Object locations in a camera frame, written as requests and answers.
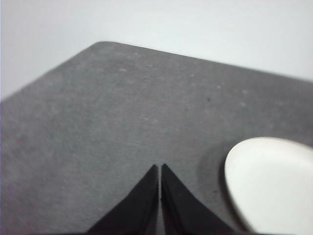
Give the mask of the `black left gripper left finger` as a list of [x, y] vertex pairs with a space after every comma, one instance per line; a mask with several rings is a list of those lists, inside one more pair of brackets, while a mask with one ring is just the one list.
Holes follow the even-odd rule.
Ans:
[[103, 216], [89, 233], [145, 233], [156, 221], [158, 167], [154, 164], [129, 194]]

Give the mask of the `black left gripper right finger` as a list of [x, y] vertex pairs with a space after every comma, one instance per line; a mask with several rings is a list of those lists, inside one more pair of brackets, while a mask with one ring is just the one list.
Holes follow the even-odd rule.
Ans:
[[161, 167], [161, 200], [165, 230], [176, 233], [233, 233], [203, 205], [166, 164]]

